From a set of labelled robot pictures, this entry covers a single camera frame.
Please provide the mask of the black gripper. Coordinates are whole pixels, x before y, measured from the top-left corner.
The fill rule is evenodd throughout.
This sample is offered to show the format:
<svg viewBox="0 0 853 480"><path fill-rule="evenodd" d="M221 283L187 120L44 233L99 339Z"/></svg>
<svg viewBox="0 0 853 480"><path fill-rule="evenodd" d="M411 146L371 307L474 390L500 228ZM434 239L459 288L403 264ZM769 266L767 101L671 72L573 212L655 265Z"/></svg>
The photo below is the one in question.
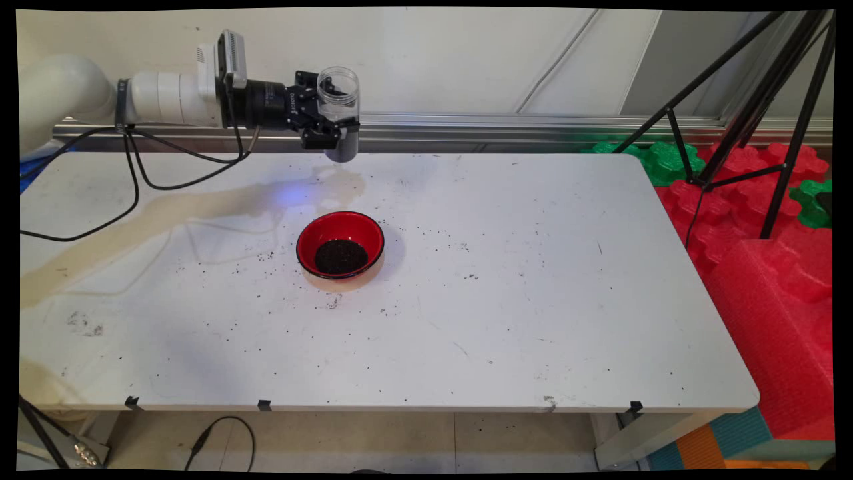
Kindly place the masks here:
<svg viewBox="0 0 853 480"><path fill-rule="evenodd" d="M335 79L348 80L349 74L344 70L297 71L295 85L292 86L247 80L243 88L234 86L231 78L219 78L221 125L225 129L260 127L301 131L301 148L304 150L341 149L345 140L360 131L359 119L312 119L311 108L307 106L315 97L347 99L349 92L336 85Z"/></svg>

